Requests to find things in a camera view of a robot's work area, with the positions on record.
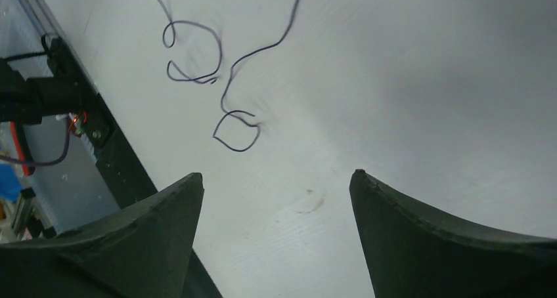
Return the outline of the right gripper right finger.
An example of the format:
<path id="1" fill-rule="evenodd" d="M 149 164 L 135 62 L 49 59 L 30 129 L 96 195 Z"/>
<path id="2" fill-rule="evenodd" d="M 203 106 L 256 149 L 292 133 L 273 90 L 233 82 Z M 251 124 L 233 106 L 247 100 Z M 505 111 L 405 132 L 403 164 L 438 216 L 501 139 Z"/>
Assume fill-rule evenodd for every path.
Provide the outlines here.
<path id="1" fill-rule="evenodd" d="M 351 205 L 377 297 L 555 297 L 556 240 L 449 214 L 358 169 Z"/>

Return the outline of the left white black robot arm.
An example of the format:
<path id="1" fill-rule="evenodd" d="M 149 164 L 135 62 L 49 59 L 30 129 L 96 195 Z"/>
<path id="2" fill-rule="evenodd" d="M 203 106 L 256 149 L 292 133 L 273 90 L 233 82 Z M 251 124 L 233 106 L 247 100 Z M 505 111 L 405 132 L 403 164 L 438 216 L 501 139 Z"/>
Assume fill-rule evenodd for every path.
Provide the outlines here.
<path id="1" fill-rule="evenodd" d="M 1 121 L 37 125 L 47 116 L 78 113 L 82 91 L 64 76 L 23 78 L 1 59 Z"/>

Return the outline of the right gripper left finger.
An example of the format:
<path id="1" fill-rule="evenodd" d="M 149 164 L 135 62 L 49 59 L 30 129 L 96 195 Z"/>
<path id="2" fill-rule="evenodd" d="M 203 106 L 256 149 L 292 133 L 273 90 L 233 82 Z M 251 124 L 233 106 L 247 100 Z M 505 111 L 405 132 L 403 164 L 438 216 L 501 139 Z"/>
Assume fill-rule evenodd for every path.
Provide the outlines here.
<path id="1" fill-rule="evenodd" d="M 180 297 L 204 197 L 191 173 L 117 213 L 1 246 L 2 297 Z"/>

